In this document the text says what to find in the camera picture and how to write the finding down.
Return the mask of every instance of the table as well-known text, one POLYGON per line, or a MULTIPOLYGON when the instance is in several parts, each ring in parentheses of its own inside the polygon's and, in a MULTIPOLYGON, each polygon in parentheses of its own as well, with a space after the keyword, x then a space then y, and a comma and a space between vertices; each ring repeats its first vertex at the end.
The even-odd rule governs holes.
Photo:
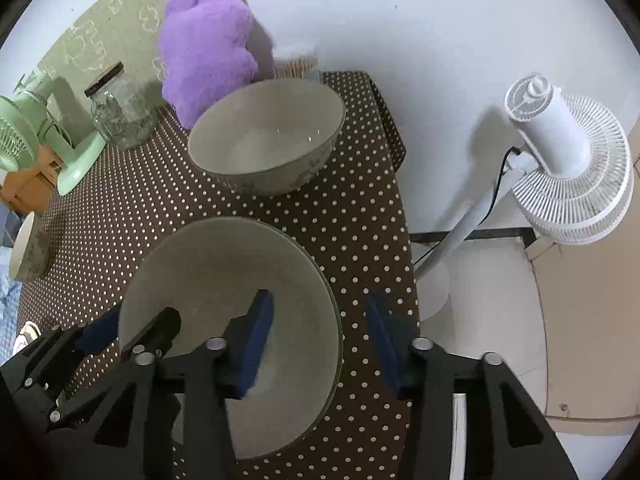
MULTIPOLYGON (((129 152, 108 147, 79 187, 53 197, 44 215, 52 241, 46 275, 24 285, 18 326, 29 319, 65 329, 91 322, 123 297, 140 262, 166 236, 203 218, 238 215, 281 229, 301 244, 330 282, 342 321, 344 359, 335 396, 306 438, 273 456, 243 460, 252 480, 394 478, 410 402, 383 384, 367 334, 364 297, 384 288, 393 310, 416 321, 409 237, 395 169, 404 146, 382 96, 363 72, 329 72, 344 127, 327 165, 301 189, 278 197, 237 194, 192 165, 171 108, 156 132, 129 152)), ((117 346, 85 359, 68 394, 117 362, 117 346)), ((174 476, 186 477, 180 446, 174 476)))

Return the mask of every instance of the brown jar lid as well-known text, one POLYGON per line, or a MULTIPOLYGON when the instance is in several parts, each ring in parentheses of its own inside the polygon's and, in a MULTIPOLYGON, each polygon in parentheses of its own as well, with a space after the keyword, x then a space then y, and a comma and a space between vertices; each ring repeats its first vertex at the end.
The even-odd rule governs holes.
POLYGON ((117 62, 115 65, 109 67, 107 70, 102 72, 93 83, 89 85, 89 87, 84 91, 84 95, 87 97, 91 97, 94 95, 100 88, 106 85, 111 79, 116 77, 120 72, 124 70, 124 65, 121 61, 117 62))

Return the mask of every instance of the green fan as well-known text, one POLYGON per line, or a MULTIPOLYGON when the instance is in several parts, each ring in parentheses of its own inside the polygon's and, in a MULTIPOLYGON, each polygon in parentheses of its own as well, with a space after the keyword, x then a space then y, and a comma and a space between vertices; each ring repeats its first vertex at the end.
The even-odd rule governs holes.
POLYGON ((25 84, 20 80, 11 98, 0 96, 0 168, 27 170, 38 158, 38 146, 46 144, 64 164, 58 192, 66 195, 98 159, 105 141, 92 132, 74 148, 68 133, 47 109, 52 92, 50 76, 36 70, 25 84))

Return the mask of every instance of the green fan base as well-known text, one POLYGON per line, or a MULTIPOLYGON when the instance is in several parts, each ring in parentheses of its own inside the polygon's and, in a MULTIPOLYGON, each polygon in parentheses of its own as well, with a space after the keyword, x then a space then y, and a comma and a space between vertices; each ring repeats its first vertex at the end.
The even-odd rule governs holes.
POLYGON ((102 153, 106 142, 98 132, 85 137, 74 150, 77 156, 71 164, 66 164, 58 176, 58 193, 64 196, 75 188, 102 153))

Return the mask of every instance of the cable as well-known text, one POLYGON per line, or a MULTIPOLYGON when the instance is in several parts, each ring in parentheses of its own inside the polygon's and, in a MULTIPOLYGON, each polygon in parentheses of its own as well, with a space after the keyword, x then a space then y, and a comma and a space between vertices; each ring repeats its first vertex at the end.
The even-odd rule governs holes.
MULTIPOLYGON (((500 165, 500 173, 498 174, 498 181, 495 184, 495 189, 494 189, 494 195, 491 198, 491 205, 489 206, 489 211, 487 212, 487 214, 484 216, 484 218, 482 219, 482 221, 480 222, 480 224, 482 224, 482 222, 484 222, 487 218, 489 218, 489 215, 491 214, 491 211, 494 210, 494 206, 495 206, 495 201, 498 199, 498 190, 500 189, 500 183, 502 181, 502 175, 504 174, 504 165, 507 163, 507 157, 511 154, 511 153, 515 153, 516 155, 519 155, 521 153, 519 148, 516 148, 515 146, 511 146, 507 152, 504 154, 504 157, 502 158, 502 164, 500 165)), ((420 258, 418 258, 415 262, 414 262, 414 267, 417 266, 421 261, 423 261, 427 256, 429 256, 429 254, 431 254, 431 252, 433 250, 435 250, 435 248, 437 246, 439 246, 442 243, 442 240, 439 241, 437 244, 435 244, 431 249, 429 249, 427 252, 425 252, 422 256, 420 256, 420 258)))

